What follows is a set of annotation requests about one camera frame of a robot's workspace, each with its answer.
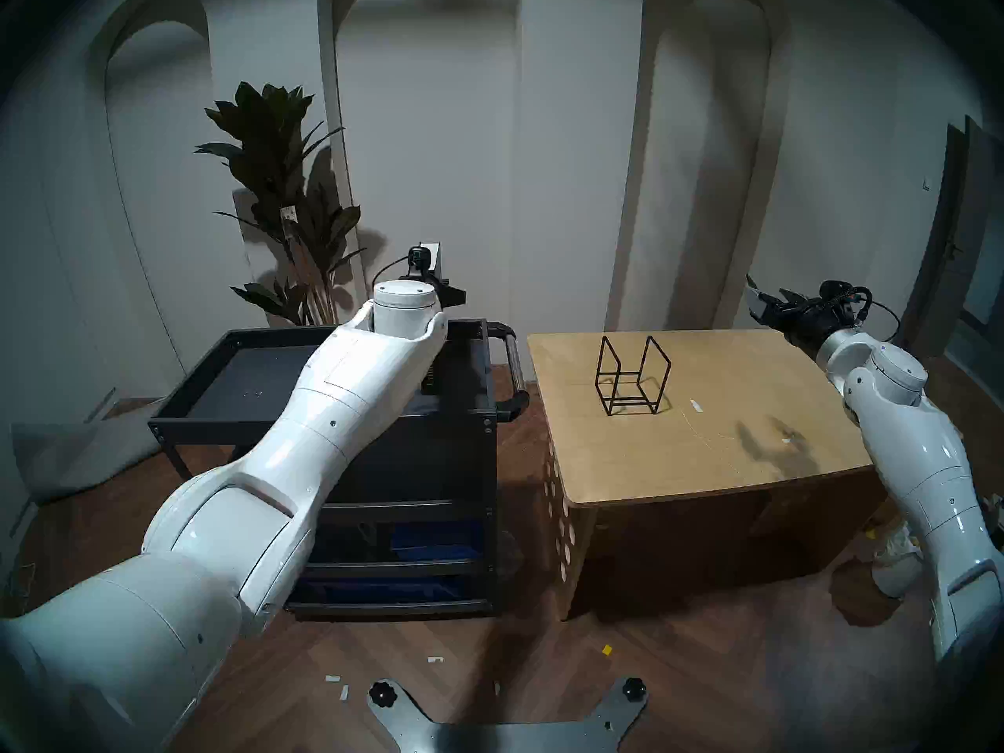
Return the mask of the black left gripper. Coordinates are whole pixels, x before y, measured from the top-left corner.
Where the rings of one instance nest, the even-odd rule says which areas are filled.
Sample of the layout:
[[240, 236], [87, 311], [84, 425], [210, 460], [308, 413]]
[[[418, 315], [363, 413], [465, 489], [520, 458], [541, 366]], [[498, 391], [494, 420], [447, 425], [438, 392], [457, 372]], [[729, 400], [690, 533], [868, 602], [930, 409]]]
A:
[[452, 286], [449, 281], [441, 281], [430, 271], [410, 272], [403, 274], [397, 280], [397, 294], [437, 294], [442, 310], [464, 306], [467, 303], [467, 291]]

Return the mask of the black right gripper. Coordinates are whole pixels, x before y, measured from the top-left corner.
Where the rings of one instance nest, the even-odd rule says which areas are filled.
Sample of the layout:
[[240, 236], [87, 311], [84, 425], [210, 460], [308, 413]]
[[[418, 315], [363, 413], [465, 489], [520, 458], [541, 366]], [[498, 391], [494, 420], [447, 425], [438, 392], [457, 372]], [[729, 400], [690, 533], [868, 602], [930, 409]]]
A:
[[759, 286], [749, 272], [745, 275], [749, 293], [749, 314], [757, 323], [771, 323], [785, 339], [804, 353], [819, 353], [833, 334], [833, 300], [805, 297], [796, 292]]

